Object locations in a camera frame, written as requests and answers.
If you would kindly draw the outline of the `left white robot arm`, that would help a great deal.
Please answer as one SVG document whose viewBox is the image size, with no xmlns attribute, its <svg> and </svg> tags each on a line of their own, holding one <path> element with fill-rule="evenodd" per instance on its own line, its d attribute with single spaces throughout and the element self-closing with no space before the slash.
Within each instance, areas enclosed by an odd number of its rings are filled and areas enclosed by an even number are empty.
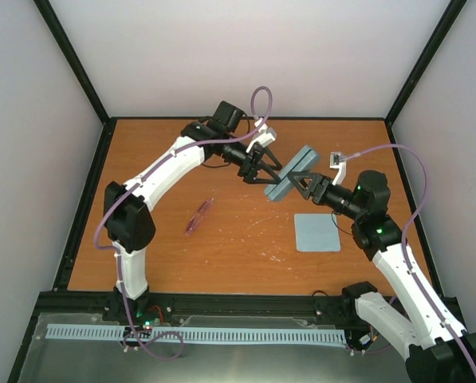
<svg viewBox="0 0 476 383">
<path fill-rule="evenodd" d="M 238 177 L 247 184 L 279 184 L 281 163 L 272 158 L 269 145 L 277 133 L 264 118 L 256 118 L 251 130 L 236 137 L 234 132 L 244 111 L 221 102 L 214 114 L 187 124 L 173 145 L 153 164 L 124 184 L 111 182 L 104 190 L 104 215 L 97 230 L 106 230 L 117 266 L 116 288 L 124 296 L 120 311 L 131 321 L 143 319 L 148 301 L 146 249 L 156 227 L 151 216 L 156 204 L 186 174 L 212 156 L 238 167 Z"/>
</svg>

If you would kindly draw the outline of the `light blue cleaning cloth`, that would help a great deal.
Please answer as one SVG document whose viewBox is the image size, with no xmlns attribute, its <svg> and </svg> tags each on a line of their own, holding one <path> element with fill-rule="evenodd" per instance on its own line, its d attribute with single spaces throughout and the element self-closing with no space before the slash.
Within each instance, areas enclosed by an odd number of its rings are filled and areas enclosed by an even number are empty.
<svg viewBox="0 0 476 383">
<path fill-rule="evenodd" d="M 330 214 L 295 214 L 295 242 L 300 252 L 339 252 L 340 235 Z"/>
</svg>

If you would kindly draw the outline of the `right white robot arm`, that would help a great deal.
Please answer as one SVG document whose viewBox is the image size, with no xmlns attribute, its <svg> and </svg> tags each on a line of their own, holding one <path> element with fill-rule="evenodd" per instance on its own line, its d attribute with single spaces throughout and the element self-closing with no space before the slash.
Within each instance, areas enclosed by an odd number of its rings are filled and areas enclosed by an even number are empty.
<svg viewBox="0 0 476 383">
<path fill-rule="evenodd" d="M 290 172 L 304 199 L 332 208 L 352 220 L 352 237 L 387 279 L 399 312 L 365 282 L 344 291 L 355 317 L 367 322 L 403 358 L 412 382 L 476 382 L 476 333 L 470 333 L 436 294 L 387 213 L 386 176 L 366 170 L 354 189 L 313 172 Z"/>
</svg>

